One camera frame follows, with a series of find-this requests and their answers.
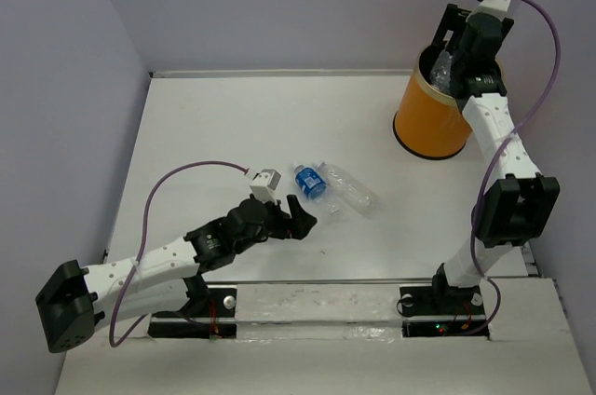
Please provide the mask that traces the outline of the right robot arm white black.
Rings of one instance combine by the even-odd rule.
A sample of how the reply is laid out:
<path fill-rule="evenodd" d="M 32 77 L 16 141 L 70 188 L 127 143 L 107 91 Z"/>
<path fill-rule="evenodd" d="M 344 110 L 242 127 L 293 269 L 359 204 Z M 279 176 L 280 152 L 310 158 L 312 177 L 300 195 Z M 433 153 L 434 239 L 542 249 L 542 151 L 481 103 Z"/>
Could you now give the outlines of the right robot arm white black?
<path fill-rule="evenodd" d="M 428 291 L 430 305 L 440 313 L 471 301 L 491 267 L 539 237 L 560 194 L 557 179 L 545 176 L 527 154 L 509 114 L 495 56 L 512 25 L 492 10 L 471 12 L 450 4 L 431 43 L 451 56 L 449 94 L 487 163 L 470 238 L 440 265 Z"/>

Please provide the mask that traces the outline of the clear bottle white cap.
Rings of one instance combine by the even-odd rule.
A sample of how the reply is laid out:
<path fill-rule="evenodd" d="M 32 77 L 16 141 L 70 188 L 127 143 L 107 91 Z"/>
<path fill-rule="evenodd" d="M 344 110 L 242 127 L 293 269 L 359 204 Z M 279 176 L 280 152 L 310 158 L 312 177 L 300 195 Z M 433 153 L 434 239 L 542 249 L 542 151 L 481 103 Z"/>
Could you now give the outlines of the clear bottle white cap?
<path fill-rule="evenodd" d="M 457 76 L 454 70 L 454 56 L 444 48 L 432 65 L 428 82 L 437 92 L 453 96 L 456 88 Z"/>

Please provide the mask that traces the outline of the blue label bottle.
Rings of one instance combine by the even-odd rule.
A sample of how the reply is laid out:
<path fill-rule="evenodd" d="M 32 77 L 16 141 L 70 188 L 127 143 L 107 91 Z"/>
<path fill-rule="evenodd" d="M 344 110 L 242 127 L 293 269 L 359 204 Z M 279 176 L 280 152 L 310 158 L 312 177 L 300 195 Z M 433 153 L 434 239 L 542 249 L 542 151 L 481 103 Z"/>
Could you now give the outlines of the blue label bottle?
<path fill-rule="evenodd" d="M 307 199 L 318 199 L 326 192 L 327 184 L 315 169 L 299 164 L 294 166 L 293 173 L 294 181 Z"/>

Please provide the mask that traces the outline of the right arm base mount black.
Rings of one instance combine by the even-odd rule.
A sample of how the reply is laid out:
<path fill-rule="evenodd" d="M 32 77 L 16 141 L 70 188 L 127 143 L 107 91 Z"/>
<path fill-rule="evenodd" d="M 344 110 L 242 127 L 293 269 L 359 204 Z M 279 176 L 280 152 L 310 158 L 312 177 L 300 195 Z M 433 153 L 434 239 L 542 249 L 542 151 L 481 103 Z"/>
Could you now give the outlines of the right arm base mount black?
<path fill-rule="evenodd" d="M 405 338 L 489 337 L 478 286 L 464 289 L 455 297 L 438 296 L 429 285 L 400 287 L 396 309 Z"/>

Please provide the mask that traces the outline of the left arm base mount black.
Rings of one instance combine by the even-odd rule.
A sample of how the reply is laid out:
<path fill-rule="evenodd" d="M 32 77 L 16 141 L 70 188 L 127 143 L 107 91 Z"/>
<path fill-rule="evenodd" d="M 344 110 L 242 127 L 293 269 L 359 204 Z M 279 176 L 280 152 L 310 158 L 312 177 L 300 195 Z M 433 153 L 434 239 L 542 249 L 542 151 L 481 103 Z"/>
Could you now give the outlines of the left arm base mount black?
<path fill-rule="evenodd" d="M 237 336 L 237 286 L 209 286 L 210 299 L 183 314 L 159 312 L 149 321 L 154 339 L 234 339 Z"/>

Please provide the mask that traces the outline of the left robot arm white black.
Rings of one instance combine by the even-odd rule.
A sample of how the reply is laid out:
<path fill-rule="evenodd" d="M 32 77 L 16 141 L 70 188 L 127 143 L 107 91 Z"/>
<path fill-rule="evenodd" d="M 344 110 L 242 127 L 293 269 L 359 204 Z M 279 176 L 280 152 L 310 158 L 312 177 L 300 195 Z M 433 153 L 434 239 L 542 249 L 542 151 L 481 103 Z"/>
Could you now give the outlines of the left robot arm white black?
<path fill-rule="evenodd" d="M 249 197 L 171 243 L 94 266 L 76 260 L 59 265 L 35 297 L 51 353 L 88 341 L 100 329 L 156 312 L 200 313 L 209 291 L 204 274 L 228 266 L 252 246 L 271 238 L 302 240 L 317 224 L 295 195 L 289 208 Z"/>

